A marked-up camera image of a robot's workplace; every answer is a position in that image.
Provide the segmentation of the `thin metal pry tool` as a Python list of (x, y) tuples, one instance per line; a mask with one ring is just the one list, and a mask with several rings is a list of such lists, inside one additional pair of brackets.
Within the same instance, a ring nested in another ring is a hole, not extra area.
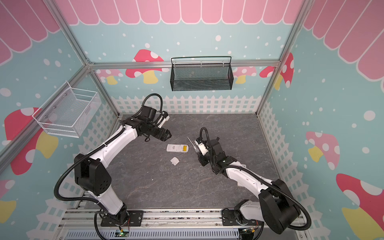
[(191, 139), (188, 137), (188, 140), (190, 141), (191, 145), (193, 146), (195, 152), (199, 154), (200, 150), (195, 146), (195, 144), (191, 141)]

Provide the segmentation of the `white remote control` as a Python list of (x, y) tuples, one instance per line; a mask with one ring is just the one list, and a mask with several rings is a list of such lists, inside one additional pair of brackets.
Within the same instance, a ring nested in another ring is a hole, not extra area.
[(188, 145), (168, 144), (166, 151), (169, 153), (187, 153), (189, 151), (189, 147)]

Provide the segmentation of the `white battery cover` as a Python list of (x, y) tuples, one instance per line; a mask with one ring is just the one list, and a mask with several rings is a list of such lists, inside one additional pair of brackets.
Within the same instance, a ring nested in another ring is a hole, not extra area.
[(176, 158), (176, 157), (173, 157), (173, 158), (171, 159), (171, 163), (172, 163), (174, 166), (176, 166), (179, 162), (180, 162), (180, 160), (179, 160), (178, 158)]

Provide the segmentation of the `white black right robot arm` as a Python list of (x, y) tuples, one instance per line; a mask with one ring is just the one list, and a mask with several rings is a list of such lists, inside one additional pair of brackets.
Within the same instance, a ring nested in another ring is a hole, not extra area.
[(235, 158), (223, 151), (219, 140), (195, 140), (195, 150), (202, 166), (210, 165), (214, 173), (234, 180), (257, 197), (257, 201), (242, 200), (233, 209), (223, 210), (224, 225), (251, 226), (266, 224), (273, 232), (281, 234), (293, 228), (293, 222), (301, 214), (294, 203), (287, 185), (281, 181), (265, 179), (247, 169)]

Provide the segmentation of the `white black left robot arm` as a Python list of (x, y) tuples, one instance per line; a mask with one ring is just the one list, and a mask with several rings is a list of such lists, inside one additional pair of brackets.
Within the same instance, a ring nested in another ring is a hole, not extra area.
[(75, 182), (87, 191), (92, 200), (102, 208), (105, 219), (111, 224), (121, 226), (128, 222), (129, 213), (126, 204), (122, 202), (112, 187), (112, 177), (107, 171), (108, 166), (117, 154), (130, 142), (139, 136), (145, 136), (146, 141), (154, 137), (162, 142), (170, 139), (172, 134), (164, 129), (163, 124), (169, 119), (165, 111), (160, 111), (156, 119), (156, 110), (144, 106), (138, 114), (121, 121), (121, 126), (94, 153), (79, 154), (74, 162)]

